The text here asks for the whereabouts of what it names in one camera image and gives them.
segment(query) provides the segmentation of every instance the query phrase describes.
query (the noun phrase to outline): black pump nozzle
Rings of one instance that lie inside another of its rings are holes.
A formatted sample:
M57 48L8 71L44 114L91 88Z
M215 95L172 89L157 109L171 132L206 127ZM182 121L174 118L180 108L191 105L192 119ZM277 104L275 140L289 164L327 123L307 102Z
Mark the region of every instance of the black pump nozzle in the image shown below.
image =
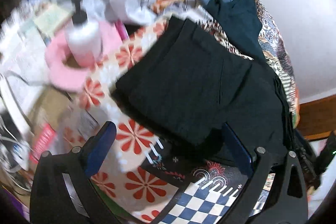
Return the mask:
M81 1L82 0L71 0L75 6L75 13L72 16L72 22L74 25L82 25L87 21L87 14L81 9Z
M71 0L71 2L75 5L76 13L81 10L81 1L82 0Z

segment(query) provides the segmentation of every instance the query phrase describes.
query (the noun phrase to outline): folded black clothing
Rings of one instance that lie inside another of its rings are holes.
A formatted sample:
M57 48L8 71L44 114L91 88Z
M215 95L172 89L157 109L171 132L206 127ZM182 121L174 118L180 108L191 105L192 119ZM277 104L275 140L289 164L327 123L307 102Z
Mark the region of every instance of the folded black clothing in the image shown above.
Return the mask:
M263 25L254 0L210 0L205 9L218 21L232 45L247 56L265 61L258 42Z
M290 112L278 76L263 62L242 59L190 20L172 17L143 59L116 83L144 117L199 152L232 160L221 126L233 129L254 155L258 146L281 163L291 148Z

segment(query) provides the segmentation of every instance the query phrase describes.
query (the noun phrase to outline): pump dispenser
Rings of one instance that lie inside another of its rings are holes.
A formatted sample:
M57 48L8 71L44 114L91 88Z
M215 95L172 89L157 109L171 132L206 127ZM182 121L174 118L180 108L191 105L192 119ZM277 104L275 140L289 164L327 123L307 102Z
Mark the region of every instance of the pump dispenser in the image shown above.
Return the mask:
M81 9L82 0L71 0L75 6L72 25L65 31L66 40L76 62L81 67L95 64L102 51L99 23L88 20L87 14Z

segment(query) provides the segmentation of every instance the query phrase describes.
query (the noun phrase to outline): wooden furniture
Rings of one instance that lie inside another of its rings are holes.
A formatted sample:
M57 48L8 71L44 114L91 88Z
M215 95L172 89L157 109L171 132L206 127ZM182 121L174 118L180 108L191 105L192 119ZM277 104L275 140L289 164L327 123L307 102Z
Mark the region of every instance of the wooden furniture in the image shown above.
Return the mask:
M336 129L336 95L301 104L297 128L309 140L328 137Z

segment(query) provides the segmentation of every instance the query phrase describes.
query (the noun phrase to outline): white plastic bag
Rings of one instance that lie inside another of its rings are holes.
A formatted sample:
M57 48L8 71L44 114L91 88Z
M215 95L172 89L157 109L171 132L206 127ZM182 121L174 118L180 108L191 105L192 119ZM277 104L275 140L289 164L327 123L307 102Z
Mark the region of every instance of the white plastic bag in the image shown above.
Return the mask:
M126 24L148 25L156 14L149 8L156 0L110 0L110 9L105 16L109 21L120 19Z

